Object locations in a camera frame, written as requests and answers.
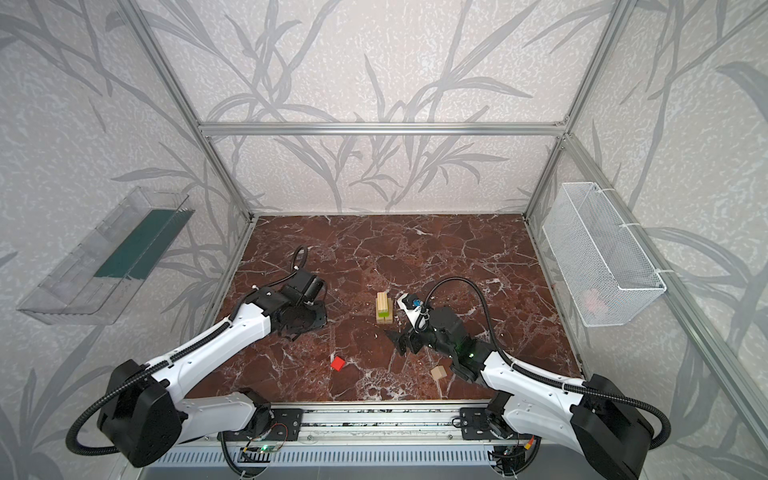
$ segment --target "aluminum rail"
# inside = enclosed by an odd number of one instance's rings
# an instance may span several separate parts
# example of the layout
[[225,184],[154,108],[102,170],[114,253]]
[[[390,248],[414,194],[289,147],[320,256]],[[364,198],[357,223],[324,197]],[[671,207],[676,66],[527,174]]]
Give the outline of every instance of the aluminum rail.
[[230,176],[224,163],[221,161],[213,146],[210,144],[198,130],[197,125],[200,123],[197,120],[197,116],[194,113],[190,100],[181,88],[181,83],[176,78],[173,69],[170,67],[170,63],[165,54],[160,48],[160,44],[152,33],[152,29],[147,22],[147,19],[141,13],[141,8],[136,3],[136,0],[116,0],[118,4],[118,11],[125,20],[125,24],[128,29],[133,33],[139,46],[144,50],[144,53],[149,58],[150,63],[157,72],[157,76],[163,82],[170,98],[176,104],[176,107],[181,113],[181,117],[184,119],[184,123],[189,127],[190,133],[194,136],[194,140],[197,142],[197,146],[203,151],[206,159],[210,163],[216,175],[219,177],[224,185],[224,188],[229,192],[232,197],[232,201],[237,205],[240,212],[250,220],[250,208],[248,203],[243,198],[242,193],[237,188],[234,180]]
[[544,123],[379,123],[379,122],[212,122],[206,137],[227,135],[561,135],[562,122]]
[[[592,94],[595,85],[597,85],[598,80],[605,69],[605,65],[611,56],[611,52],[616,48],[619,37],[621,37],[621,32],[623,32],[624,28],[627,26],[632,9],[636,3],[637,0],[618,0],[616,5],[614,5],[614,9],[611,11],[611,16],[605,24],[603,35],[598,42],[598,47],[594,50],[594,55],[592,55],[587,71],[584,73],[584,78],[581,80],[581,84],[576,91],[573,103],[568,109],[568,113],[565,115],[564,132],[566,134],[573,133],[576,122],[581,116],[581,112],[584,111],[584,108],[587,106],[587,100]],[[562,136],[559,136],[557,143],[555,143],[552,152],[549,154],[544,170],[541,172],[536,188],[533,190],[528,206],[525,208],[526,217],[529,217],[533,212],[536,203],[539,201],[539,197],[544,192],[545,185],[549,182],[549,178],[552,176],[554,169],[558,165],[560,153],[562,152],[561,139]]]

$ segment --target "white wire basket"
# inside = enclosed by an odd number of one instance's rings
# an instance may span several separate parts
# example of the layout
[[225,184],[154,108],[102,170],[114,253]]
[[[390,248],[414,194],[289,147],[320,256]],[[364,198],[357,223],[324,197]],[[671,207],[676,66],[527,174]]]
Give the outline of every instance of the white wire basket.
[[542,228],[585,326],[626,325],[667,290],[595,183],[562,184]]

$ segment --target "wooden cube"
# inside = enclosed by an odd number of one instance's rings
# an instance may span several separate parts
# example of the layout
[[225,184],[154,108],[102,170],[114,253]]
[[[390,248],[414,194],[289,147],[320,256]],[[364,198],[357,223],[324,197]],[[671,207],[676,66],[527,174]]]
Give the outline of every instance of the wooden cube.
[[445,372],[445,367],[442,365],[436,366],[434,369],[429,370],[429,372],[432,374],[432,378],[435,379],[435,381],[444,379],[448,376],[448,373]]
[[386,292],[376,294],[376,315],[387,316],[389,314],[389,302]]
[[376,323],[392,323],[395,320],[395,305],[391,298],[387,299],[387,314],[386,316],[379,315],[379,309],[376,308]]

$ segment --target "black cable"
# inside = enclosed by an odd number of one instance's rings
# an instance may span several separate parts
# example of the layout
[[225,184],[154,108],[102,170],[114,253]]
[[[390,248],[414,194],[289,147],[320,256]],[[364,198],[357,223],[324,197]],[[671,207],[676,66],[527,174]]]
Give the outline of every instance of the black cable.
[[230,451],[227,449],[227,440],[224,440],[224,432],[221,432],[219,436],[221,438],[221,453],[224,454],[224,461],[227,463],[230,470],[235,472],[240,478],[256,478],[255,475],[246,473],[244,470],[241,470],[240,467],[235,465],[235,462],[232,461],[232,457],[230,457]]
[[491,344],[493,345],[493,348],[496,350],[499,356],[502,358],[502,360],[504,360],[504,362],[507,365],[512,367],[514,371],[527,376],[529,379],[536,380],[537,382],[544,383],[545,385],[549,385],[557,389],[562,389],[566,392],[573,392],[573,393],[579,393],[581,395],[589,395],[589,396],[598,397],[601,399],[608,399],[613,402],[619,402],[619,403],[624,403],[625,405],[633,406],[636,409],[645,410],[646,412],[655,416],[657,419],[659,419],[659,422],[661,422],[661,431],[658,433],[658,435],[654,436],[653,439],[650,441],[649,450],[657,449],[658,447],[662,446],[664,442],[666,442],[667,439],[670,437],[670,434],[672,433],[672,424],[670,423],[669,419],[661,410],[659,410],[658,408],[654,407],[649,403],[642,402],[637,399],[632,399],[630,397],[626,397],[623,395],[614,395],[612,393],[601,392],[600,390],[596,390],[596,389],[589,389],[582,386],[569,385],[567,383],[558,382],[556,380],[549,379],[545,376],[538,375],[537,373],[533,373],[523,368],[522,366],[519,366],[517,363],[513,365],[512,360],[507,356],[506,352],[500,347],[500,345],[498,344],[498,341],[496,340],[496,334],[494,333],[493,325],[491,324],[491,314],[488,312],[488,303],[485,301],[485,295],[483,295],[482,291],[475,284],[475,282],[471,281],[470,279],[464,278],[463,276],[450,276],[448,278],[444,278],[439,282],[437,282],[437,284],[432,288],[432,291],[429,292],[429,295],[427,296],[427,299],[425,301],[427,310],[432,308],[430,304],[430,299],[432,298],[432,295],[434,295],[438,287],[441,286],[443,283],[447,283],[452,280],[459,280],[464,283],[467,283],[478,294],[478,297],[480,297],[480,304],[482,305],[483,313],[485,314],[485,321],[488,323],[488,335],[491,337]]
[[432,295],[435,294],[435,291],[440,287],[442,284],[447,282],[452,282],[454,280],[467,283],[469,286],[472,287],[472,289],[475,291],[475,293],[478,294],[478,297],[480,298],[480,304],[482,305],[482,311],[485,314],[485,321],[488,324],[488,335],[491,337],[491,344],[493,345],[493,348],[498,352],[499,356],[504,360],[504,362],[511,366],[512,361],[507,356],[507,353],[503,350],[503,348],[500,347],[498,344],[498,340],[496,340],[496,333],[493,331],[493,325],[491,324],[491,314],[488,311],[488,303],[485,301],[485,295],[482,294],[482,291],[480,290],[480,287],[477,286],[477,284],[473,281],[471,281],[469,278],[464,278],[463,276],[449,276],[448,278],[444,278],[437,282],[437,284],[432,288],[432,291],[429,292],[429,295],[427,295],[427,299],[425,300],[427,310],[432,308],[432,304],[430,303],[430,299],[432,298]]
[[[299,252],[301,250],[304,250],[304,256],[301,257],[301,263],[299,265],[296,265],[296,258],[299,256]],[[306,245],[299,245],[296,250],[293,251],[293,256],[291,257],[290,261],[290,273],[285,276],[284,278],[281,278],[280,280],[275,280],[272,283],[268,283],[267,285],[262,286],[261,288],[267,287],[267,286],[275,286],[282,282],[286,282],[293,278],[294,275],[296,275],[296,272],[298,272],[299,268],[304,268],[304,265],[306,265],[306,258],[310,254],[310,249],[306,247]]]
[[514,458],[514,457],[519,457],[521,455],[525,455],[526,452],[527,450],[521,450],[520,452],[511,453],[509,455],[504,455],[502,453],[496,453],[496,452],[488,452],[488,454],[493,458]]
[[[170,360],[172,362],[176,362],[182,357],[189,355],[190,353],[199,349],[206,343],[209,343],[211,340],[215,339],[217,336],[223,333],[224,330],[228,328],[230,328],[230,323],[222,323],[219,326],[219,328],[215,329],[213,332],[209,333],[202,339],[199,339],[198,341],[188,346],[187,348],[180,350],[179,352],[176,352],[175,354],[170,356]],[[117,449],[117,447],[114,447],[114,446],[89,447],[86,445],[82,445],[78,441],[78,433],[80,433],[80,430],[83,428],[83,425],[85,425],[88,419],[91,418],[96,412],[98,412],[99,409],[101,409],[101,407],[106,405],[110,400],[117,397],[122,392],[131,388],[132,386],[136,385],[142,380],[145,380],[148,376],[152,375],[153,373],[159,372],[160,370],[162,370],[167,366],[168,366],[167,360],[163,360],[162,362],[156,363],[155,365],[149,367],[143,372],[138,373],[135,377],[129,380],[126,380],[125,382],[122,383],[122,385],[118,386],[116,389],[113,389],[111,392],[108,392],[106,395],[104,395],[99,400],[97,400],[93,405],[89,406],[84,412],[80,414],[78,419],[74,421],[72,426],[69,427],[69,430],[67,431],[67,436],[65,438],[67,449],[69,449],[70,452],[76,455],[85,455],[85,456],[110,455],[113,453],[118,453],[119,450]]]
[[531,463],[536,459],[536,455],[538,455],[538,448],[541,447],[541,437],[537,437],[534,435],[536,439],[536,445],[533,446],[533,449],[531,450],[531,454],[529,455],[528,459],[525,460],[525,463],[522,467],[520,467],[518,470],[515,470],[515,474],[518,474],[525,470],[526,468],[531,466]]

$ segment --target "red cube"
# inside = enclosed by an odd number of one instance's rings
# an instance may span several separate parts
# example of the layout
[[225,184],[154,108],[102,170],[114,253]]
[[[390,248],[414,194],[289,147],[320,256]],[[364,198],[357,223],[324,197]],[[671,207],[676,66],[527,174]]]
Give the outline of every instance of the red cube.
[[337,372],[341,370],[341,367],[343,367],[346,364],[346,362],[340,357],[337,356],[333,361],[331,362],[331,368],[336,370]]

